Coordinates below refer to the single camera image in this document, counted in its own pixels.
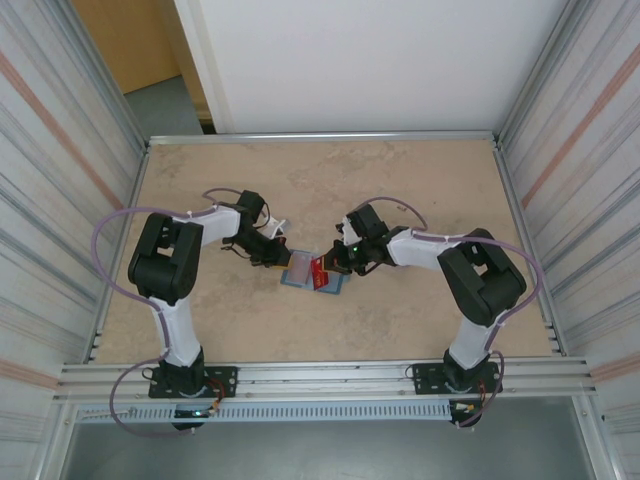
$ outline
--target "orange stripe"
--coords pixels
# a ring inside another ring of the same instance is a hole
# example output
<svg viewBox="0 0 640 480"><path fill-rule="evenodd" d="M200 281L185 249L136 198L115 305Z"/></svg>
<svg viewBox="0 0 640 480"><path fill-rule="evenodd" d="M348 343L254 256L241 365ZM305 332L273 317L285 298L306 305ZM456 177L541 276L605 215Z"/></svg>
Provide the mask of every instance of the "orange stripe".
<svg viewBox="0 0 640 480"><path fill-rule="evenodd" d="M591 377L595 383L601 383L638 371L640 371L640 353L594 368L591 370Z"/></svg>
<svg viewBox="0 0 640 480"><path fill-rule="evenodd" d="M0 377L10 378L18 382L28 383L36 387L55 390L58 388L58 379L30 368L0 359Z"/></svg>
<svg viewBox="0 0 640 480"><path fill-rule="evenodd" d="M13 88L20 94L20 96L29 104L33 111L40 117L42 123L49 129L51 134L56 137L60 145L62 145L71 157L80 165L80 168L87 174L87 176L98 187L98 190L109 200L109 203L116 209L124 207L122 202L118 200L118 197L111 191L107 184L100 178L100 175L93 169L89 161L84 157L80 149L73 143L71 137L64 131L62 126L53 117L51 112L43 105L38 99L36 94L29 88L18 71L11 65L9 59L0 52L0 72L5 76L9 83L13 85Z"/></svg>
<svg viewBox="0 0 640 480"><path fill-rule="evenodd" d="M558 152L553 156L549 165L546 166L540 177L533 184L531 190L529 190L529 192L524 196L522 199L522 205L524 208L529 206L531 199L533 199L535 194L538 193L540 187L542 187L544 182L547 181L553 171L558 167L558 165L560 165L560 162L562 162L567 154L573 149L593 120L600 114L600 112L602 112L614 95L618 93L618 90L622 88L622 85L625 84L638 65L640 65L640 44L638 44L631 55L629 55L629 58L627 58L618 69L602 93L598 96L596 102L593 104L587 115L578 124L573 133L569 135L569 138L565 140L562 147L560 147L560 150L558 150Z"/></svg>

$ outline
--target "black mounting plate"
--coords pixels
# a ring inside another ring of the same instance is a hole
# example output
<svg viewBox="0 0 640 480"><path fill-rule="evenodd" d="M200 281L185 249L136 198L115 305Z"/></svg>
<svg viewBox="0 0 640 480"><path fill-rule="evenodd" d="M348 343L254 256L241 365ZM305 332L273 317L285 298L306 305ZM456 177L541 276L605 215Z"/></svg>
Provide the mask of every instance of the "black mounting plate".
<svg viewBox="0 0 640 480"><path fill-rule="evenodd" d="M498 383L498 368L497 363L485 363L471 386L467 390L457 391L449 385L445 378L444 363L415 363L411 365L413 386L415 387L416 395L440 395L449 393L479 394L480 381L484 381L486 393L490 394L496 389Z"/></svg>
<svg viewBox="0 0 640 480"><path fill-rule="evenodd" d="M161 378L160 367L151 369L151 382L149 384L149 398L185 398L179 392L167 390L166 382ZM224 385L224 397L232 398L236 396L236 387L238 385L238 367L204 367L205 385L207 388L202 390L200 395L193 398L218 398L217 391L208 386L207 380L215 378Z"/></svg>

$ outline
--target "red object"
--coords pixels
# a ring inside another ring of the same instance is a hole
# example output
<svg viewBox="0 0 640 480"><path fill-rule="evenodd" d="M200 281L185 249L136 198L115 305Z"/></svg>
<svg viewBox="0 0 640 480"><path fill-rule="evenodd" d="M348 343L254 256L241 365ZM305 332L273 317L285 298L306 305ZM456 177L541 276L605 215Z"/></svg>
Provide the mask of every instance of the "red object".
<svg viewBox="0 0 640 480"><path fill-rule="evenodd" d="M311 261L311 278L313 279L313 289L326 287L329 285L329 273L324 271L323 258L314 258Z"/></svg>

